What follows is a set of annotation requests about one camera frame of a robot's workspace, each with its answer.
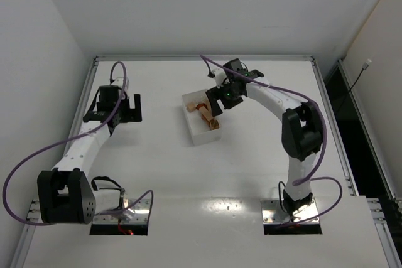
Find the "light long wood block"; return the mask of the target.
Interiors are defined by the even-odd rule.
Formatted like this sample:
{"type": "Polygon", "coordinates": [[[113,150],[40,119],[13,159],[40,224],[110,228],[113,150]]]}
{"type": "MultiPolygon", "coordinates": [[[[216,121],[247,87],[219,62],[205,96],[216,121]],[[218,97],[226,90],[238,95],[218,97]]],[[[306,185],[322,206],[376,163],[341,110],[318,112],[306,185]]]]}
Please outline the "light long wood block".
{"type": "Polygon", "coordinates": [[[194,103],[190,102],[186,105],[186,109],[189,113],[191,113],[197,110],[197,106],[194,103]]]}
{"type": "Polygon", "coordinates": [[[204,103],[198,104],[196,109],[200,112],[201,116],[208,122],[211,123],[214,119],[207,106],[204,103]]]}

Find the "white plastic box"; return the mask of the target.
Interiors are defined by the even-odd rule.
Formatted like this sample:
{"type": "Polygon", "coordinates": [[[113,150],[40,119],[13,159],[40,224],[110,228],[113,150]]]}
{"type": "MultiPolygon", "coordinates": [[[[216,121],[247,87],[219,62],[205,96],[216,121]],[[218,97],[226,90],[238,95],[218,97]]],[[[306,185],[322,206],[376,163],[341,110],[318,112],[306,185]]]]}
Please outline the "white plastic box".
{"type": "Polygon", "coordinates": [[[215,130],[210,130],[209,125],[207,124],[205,119],[201,116],[198,110],[189,113],[186,109],[186,105],[190,102],[194,103],[195,105],[201,103],[208,105],[209,101],[205,94],[206,91],[207,91],[206,89],[203,89],[182,95],[182,107],[194,146],[199,146],[210,142],[218,141],[222,137],[221,127],[215,130]]]}

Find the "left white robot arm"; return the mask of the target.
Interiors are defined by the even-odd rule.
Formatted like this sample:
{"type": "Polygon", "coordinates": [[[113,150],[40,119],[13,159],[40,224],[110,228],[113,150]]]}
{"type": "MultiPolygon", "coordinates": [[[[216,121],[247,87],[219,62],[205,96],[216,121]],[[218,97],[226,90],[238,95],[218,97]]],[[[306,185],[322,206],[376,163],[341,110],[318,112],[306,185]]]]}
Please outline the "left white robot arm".
{"type": "Polygon", "coordinates": [[[41,219],[45,223],[88,224],[96,215],[120,214],[124,188],[96,188],[90,169],[104,143],[119,124],[140,122],[141,96],[128,95],[128,78],[101,85],[84,114],[78,139],[66,155],[37,178],[41,219]]]}

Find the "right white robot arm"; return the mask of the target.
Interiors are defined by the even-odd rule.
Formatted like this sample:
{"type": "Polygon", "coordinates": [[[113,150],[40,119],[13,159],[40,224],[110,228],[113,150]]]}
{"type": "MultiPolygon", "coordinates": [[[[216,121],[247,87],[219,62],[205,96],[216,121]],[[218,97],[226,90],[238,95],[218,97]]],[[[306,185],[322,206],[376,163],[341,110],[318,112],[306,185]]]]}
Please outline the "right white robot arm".
{"type": "Polygon", "coordinates": [[[298,92],[276,87],[259,70],[248,70],[236,58],[224,65],[203,57],[215,87],[206,91],[212,115],[221,115],[245,97],[268,109],[281,122],[281,143],[289,157],[288,179],[280,197],[285,213],[292,215],[312,202],[310,180],[323,160],[327,130],[317,103],[298,92]]]}

